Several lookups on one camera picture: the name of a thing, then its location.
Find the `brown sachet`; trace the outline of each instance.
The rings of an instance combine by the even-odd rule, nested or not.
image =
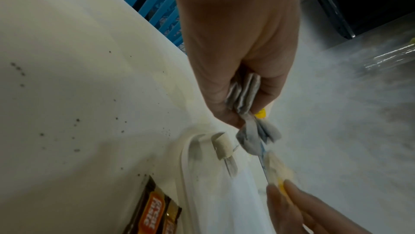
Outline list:
[[[169,196],[148,176],[130,223],[123,234],[175,234],[182,212]]]

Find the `concrete floor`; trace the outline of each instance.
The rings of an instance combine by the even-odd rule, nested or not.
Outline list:
[[[302,2],[295,63],[270,120],[271,149],[301,186],[377,234],[415,231],[415,62],[364,74],[364,60],[415,37],[409,15],[353,40]]]

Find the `marble floor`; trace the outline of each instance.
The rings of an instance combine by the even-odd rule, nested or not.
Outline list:
[[[415,231],[415,62],[362,71],[366,58],[415,37],[415,15],[353,40],[302,2],[296,59],[270,120],[271,146],[301,186],[376,234]]]

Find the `hand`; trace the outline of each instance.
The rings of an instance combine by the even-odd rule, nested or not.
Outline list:
[[[277,98],[297,49],[299,0],[177,0],[183,40],[201,93],[213,114],[240,128],[225,106],[241,65],[261,76],[251,111]]]
[[[320,199],[299,190],[286,180],[284,188],[294,205],[274,185],[267,187],[267,204],[277,234],[307,234],[303,224],[314,234],[370,234]]]

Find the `white tabletop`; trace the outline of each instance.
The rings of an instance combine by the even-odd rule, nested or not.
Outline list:
[[[183,132],[235,132],[185,54],[123,0],[0,7],[2,232],[121,233],[144,174],[183,198],[168,187]]]

